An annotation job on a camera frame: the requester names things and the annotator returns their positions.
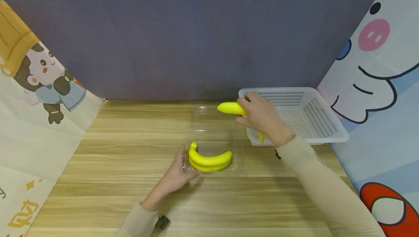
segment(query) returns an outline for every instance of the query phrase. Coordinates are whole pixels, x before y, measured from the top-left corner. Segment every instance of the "white plastic basket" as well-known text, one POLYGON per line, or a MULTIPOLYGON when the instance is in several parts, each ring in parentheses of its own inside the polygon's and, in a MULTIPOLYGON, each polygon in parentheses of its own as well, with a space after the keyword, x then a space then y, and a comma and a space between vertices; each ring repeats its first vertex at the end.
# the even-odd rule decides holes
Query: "white plastic basket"
MULTIPOLYGON (((349 139, 341 121, 316 89, 243 88, 238 95, 243 97, 247 92, 257 92, 273 102, 282 121, 311 145, 345 142, 349 139)), ((246 133, 253 146, 273 146, 266 136, 261 144, 259 133, 253 129, 246 127, 246 133)))

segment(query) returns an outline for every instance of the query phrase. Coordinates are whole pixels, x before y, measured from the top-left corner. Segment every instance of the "cartoon ear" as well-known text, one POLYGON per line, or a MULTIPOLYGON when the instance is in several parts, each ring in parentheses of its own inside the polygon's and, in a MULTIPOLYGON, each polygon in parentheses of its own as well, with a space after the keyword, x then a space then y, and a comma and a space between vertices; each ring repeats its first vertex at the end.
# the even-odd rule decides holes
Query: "cartoon ear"
POLYGON ((29 76, 28 76, 28 78, 27 78, 27 81, 28 81, 28 83, 29 83, 30 85, 32 85, 32 86, 37 86, 37 85, 39 85, 39 81, 38 81, 38 79, 36 79, 33 75, 29 75, 29 76))
POLYGON ((44 47, 42 47, 39 43, 35 44, 31 49, 34 50, 35 52, 43 52, 44 51, 44 47))

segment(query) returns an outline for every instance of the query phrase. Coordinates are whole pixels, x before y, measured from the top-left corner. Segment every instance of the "yellow banana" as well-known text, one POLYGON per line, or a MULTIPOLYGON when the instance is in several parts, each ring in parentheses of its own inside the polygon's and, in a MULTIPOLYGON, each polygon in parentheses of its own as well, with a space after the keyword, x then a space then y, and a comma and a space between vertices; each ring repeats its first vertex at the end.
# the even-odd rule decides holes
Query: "yellow banana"
POLYGON ((231 162, 231 151, 213 157, 205 157, 198 154, 196 148, 196 142, 193 141, 188 152, 189 162, 196 170, 201 170, 203 172, 219 171, 226 168, 231 162))
MULTIPOLYGON (((238 114, 238 115, 247 116, 246 111, 238 103, 222 103, 218 105, 217 110, 219 110, 222 113, 230 113, 230 114, 238 114)), ((259 133, 259 140, 261 144, 263 144, 265 141, 265 136, 261 132, 259 133)))

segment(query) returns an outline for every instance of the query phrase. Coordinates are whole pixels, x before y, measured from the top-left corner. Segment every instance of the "red cartoon shape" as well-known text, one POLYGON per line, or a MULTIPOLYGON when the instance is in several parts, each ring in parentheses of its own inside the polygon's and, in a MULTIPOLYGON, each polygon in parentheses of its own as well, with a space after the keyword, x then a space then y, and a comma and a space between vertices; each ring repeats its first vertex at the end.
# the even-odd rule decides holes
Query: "red cartoon shape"
POLYGON ((396 191, 377 182, 368 182, 359 195, 388 237, 419 236, 418 213, 396 191))

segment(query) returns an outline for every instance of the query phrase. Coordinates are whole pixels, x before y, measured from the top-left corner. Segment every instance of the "elephant eye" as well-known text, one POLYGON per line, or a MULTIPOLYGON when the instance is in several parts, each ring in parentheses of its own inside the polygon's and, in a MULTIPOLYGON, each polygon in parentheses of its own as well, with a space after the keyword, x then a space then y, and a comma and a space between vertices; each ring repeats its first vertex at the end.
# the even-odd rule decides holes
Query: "elephant eye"
POLYGON ((381 3, 374 3, 370 8, 370 14, 376 14, 381 9, 381 3))

